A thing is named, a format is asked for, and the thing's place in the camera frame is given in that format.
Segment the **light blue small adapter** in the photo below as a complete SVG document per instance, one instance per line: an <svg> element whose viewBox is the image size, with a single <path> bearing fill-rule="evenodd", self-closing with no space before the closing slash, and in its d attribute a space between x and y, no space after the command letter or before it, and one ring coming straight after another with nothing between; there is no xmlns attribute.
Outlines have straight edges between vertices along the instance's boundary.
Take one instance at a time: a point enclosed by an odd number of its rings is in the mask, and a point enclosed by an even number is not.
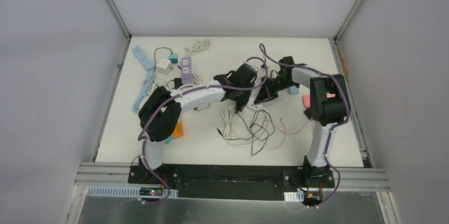
<svg viewBox="0 0 449 224"><path fill-rule="evenodd" d="M288 89L288 93L289 93L290 95L298 95L298 94L299 94L299 88L296 87L296 86L291 86L291 87L289 87L289 89Z"/></svg>

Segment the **pink plug adapter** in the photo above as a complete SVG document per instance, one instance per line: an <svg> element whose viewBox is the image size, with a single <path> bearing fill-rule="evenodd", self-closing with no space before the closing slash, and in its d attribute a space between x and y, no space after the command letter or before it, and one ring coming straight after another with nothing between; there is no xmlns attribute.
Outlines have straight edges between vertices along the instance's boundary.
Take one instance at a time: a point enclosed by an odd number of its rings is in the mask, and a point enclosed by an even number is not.
<svg viewBox="0 0 449 224"><path fill-rule="evenodd" d="M302 103L305 109L309 109L311 106L310 95L304 95L302 97Z"/></svg>

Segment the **orange power strip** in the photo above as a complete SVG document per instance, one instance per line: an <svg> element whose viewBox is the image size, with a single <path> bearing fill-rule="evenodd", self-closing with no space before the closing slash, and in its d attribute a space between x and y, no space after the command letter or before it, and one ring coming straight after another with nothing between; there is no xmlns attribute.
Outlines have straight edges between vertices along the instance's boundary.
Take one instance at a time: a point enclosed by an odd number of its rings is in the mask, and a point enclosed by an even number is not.
<svg viewBox="0 0 449 224"><path fill-rule="evenodd" d="M172 133L172 137L174 139L178 139L178 138L183 137L183 135L184 135L184 129L183 129L182 117L179 117L176 122L175 129Z"/></svg>

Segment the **white USB power strip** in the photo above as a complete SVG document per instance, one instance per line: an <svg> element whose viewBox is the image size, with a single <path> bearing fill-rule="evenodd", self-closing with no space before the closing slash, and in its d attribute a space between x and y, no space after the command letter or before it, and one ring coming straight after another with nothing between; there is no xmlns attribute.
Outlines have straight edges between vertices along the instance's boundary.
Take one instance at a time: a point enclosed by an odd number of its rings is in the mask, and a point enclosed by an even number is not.
<svg viewBox="0 0 449 224"><path fill-rule="evenodd" d="M256 112L258 110L258 106L257 105L253 105L253 104L248 104L245 106L245 109L251 112Z"/></svg>

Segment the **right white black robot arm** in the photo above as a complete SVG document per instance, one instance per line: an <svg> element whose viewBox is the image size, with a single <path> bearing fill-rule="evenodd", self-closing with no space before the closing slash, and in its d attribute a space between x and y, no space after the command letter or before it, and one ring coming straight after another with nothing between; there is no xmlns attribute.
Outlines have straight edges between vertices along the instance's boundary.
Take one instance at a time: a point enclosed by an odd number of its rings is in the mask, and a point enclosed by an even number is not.
<svg viewBox="0 0 449 224"><path fill-rule="evenodd" d="M292 57L277 61L280 71L276 78L262 76L256 103L264 103L278 97L278 92L291 86L309 89L310 106L305 110L313 120L312 142L299 171L288 175L286 187L303 197L306 208L318 209L329 197L323 197L323 189L331 188L334 195L340 186L341 175L334 177L338 169L330 163L330 152L338 128L349 122L351 106L345 77L328 74L306 64L296 64Z"/></svg>

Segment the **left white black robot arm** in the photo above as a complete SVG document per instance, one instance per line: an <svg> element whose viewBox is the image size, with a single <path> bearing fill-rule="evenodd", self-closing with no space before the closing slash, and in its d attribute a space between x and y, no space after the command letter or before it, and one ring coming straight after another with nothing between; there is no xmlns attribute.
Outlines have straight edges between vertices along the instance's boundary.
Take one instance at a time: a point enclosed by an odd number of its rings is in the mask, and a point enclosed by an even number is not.
<svg viewBox="0 0 449 224"><path fill-rule="evenodd" d="M161 188L151 192L162 203L169 199L172 188L161 176L160 167L164 141L174 132L179 117L203 104L218 103L226 100L235 102L239 107L245 106L253 90L261 88L267 79L256 84L258 72L247 62L237 70L215 75L210 81L172 91L160 86L156 88L138 113L141 132L138 140L142 141L140 166L141 177L149 184L161 183Z"/></svg>

